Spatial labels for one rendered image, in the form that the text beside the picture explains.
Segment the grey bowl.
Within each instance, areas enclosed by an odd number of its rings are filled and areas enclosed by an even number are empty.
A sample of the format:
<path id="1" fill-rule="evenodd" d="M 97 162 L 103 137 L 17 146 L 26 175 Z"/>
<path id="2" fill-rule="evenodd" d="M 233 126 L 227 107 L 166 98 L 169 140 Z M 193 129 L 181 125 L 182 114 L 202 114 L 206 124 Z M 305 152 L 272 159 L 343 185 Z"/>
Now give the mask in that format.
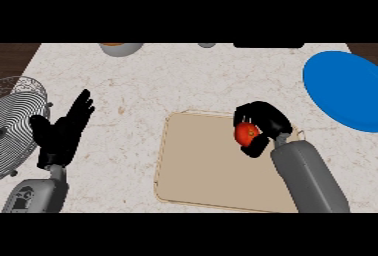
<path id="1" fill-rule="evenodd" d="M 100 43 L 101 51 L 111 57 L 125 57 L 141 48 L 141 43 Z"/>

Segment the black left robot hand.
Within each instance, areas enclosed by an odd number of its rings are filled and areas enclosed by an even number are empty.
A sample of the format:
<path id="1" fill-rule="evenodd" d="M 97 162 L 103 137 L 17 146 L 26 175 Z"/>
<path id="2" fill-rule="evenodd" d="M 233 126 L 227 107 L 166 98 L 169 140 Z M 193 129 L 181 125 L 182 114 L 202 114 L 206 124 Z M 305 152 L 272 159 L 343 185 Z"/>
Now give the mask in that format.
<path id="1" fill-rule="evenodd" d="M 92 111 L 89 91 L 83 89 L 66 115 L 54 123 L 49 123 L 41 115 L 29 117 L 32 137 L 39 146 L 36 161 L 39 169 L 45 169 L 51 165 L 61 167 L 69 165 Z"/>

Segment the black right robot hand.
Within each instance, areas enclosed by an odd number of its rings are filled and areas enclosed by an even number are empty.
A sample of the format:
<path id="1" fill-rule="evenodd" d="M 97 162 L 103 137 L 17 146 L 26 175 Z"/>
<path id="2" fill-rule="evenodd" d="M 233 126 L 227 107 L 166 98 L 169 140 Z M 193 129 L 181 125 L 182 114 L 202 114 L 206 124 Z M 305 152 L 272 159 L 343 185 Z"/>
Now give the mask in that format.
<path id="1" fill-rule="evenodd" d="M 290 122 L 275 107 L 264 101 L 253 101 L 236 107 L 233 126 L 241 122 L 253 124 L 261 131 L 249 145 L 240 147 L 246 156 L 258 158 L 268 145 L 268 140 L 289 137 L 292 133 Z"/>

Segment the beige tray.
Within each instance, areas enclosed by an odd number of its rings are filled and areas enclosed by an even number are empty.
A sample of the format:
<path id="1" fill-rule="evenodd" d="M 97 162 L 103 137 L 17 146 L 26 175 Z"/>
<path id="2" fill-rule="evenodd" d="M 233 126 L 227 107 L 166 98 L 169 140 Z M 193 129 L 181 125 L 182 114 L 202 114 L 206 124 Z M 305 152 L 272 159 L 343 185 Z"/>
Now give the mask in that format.
<path id="1" fill-rule="evenodd" d="M 172 113 L 165 119 L 153 181 L 168 203 L 250 212 L 296 211 L 269 153 L 247 157 L 228 115 Z"/>

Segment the blue plate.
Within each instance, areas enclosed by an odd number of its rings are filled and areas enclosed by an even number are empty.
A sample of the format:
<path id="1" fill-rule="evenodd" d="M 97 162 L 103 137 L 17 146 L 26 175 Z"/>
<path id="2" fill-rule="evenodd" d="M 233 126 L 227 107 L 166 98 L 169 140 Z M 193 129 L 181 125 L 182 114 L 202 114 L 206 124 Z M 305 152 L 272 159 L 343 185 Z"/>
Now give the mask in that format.
<path id="1" fill-rule="evenodd" d="M 351 53 L 323 51 L 305 61 L 302 82 L 324 114 L 351 129 L 378 133 L 378 66 Z"/>

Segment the red tomato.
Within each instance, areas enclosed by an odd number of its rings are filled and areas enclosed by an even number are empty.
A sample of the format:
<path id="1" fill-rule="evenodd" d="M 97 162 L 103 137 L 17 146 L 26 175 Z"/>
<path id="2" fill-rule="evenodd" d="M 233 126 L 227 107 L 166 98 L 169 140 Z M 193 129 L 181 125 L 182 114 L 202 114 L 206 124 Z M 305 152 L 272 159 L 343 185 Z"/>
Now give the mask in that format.
<path id="1" fill-rule="evenodd" d="M 259 135 L 259 130 L 252 123 L 240 122 L 234 127 L 234 140 L 240 146 L 247 147 L 253 138 Z"/>

